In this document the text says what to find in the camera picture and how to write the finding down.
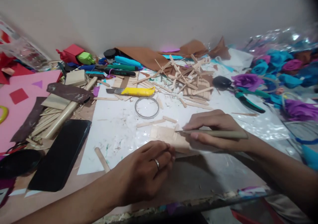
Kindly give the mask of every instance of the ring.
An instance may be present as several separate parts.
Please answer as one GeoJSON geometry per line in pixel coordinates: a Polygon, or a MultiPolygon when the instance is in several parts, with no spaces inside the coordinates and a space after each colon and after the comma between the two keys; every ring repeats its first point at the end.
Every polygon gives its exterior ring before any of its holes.
{"type": "Polygon", "coordinates": [[[158,162],[158,160],[157,160],[157,159],[153,159],[153,161],[155,161],[155,162],[156,162],[156,164],[157,164],[157,168],[158,168],[158,171],[159,171],[159,162],[158,162]]]}

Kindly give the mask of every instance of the wooden tool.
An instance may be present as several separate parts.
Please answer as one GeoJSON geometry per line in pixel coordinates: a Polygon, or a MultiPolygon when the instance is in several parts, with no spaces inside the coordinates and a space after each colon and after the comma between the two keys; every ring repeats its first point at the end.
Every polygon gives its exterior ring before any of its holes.
{"type": "Polygon", "coordinates": [[[211,131],[211,130],[190,130],[190,131],[175,131],[178,133],[205,133],[214,137],[219,138],[230,138],[230,139],[248,139],[248,135],[241,131],[211,131]]]}

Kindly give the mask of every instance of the black phone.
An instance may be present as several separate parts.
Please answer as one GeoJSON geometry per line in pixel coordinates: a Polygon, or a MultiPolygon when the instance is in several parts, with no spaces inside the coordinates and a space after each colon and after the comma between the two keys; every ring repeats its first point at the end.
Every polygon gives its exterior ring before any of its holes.
{"type": "Polygon", "coordinates": [[[91,124],[88,120],[68,120],[63,124],[28,189],[57,192],[65,186],[91,124]]]}

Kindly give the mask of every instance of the wall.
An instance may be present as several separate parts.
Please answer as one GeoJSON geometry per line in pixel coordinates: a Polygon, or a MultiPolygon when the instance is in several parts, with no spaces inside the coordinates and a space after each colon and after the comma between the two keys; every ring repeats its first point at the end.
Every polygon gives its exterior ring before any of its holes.
{"type": "Polygon", "coordinates": [[[53,59],[71,43],[178,48],[193,38],[237,43],[316,20],[312,0],[0,0],[0,14],[53,59]]]}

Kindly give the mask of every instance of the pink craft paper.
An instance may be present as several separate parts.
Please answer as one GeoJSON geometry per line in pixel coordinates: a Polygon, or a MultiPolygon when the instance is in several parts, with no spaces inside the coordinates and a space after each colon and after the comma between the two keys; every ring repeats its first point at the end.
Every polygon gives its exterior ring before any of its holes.
{"type": "Polygon", "coordinates": [[[15,144],[14,142],[10,142],[10,140],[31,112],[36,97],[48,96],[49,93],[46,91],[47,85],[56,82],[59,76],[60,71],[55,70],[11,77],[10,85],[4,85],[0,88],[0,105],[9,109],[8,117],[0,125],[0,153],[6,152],[15,144]],[[42,89],[32,85],[32,83],[40,80],[43,81],[42,89]],[[23,88],[29,98],[15,105],[9,94],[20,88],[23,88]]]}

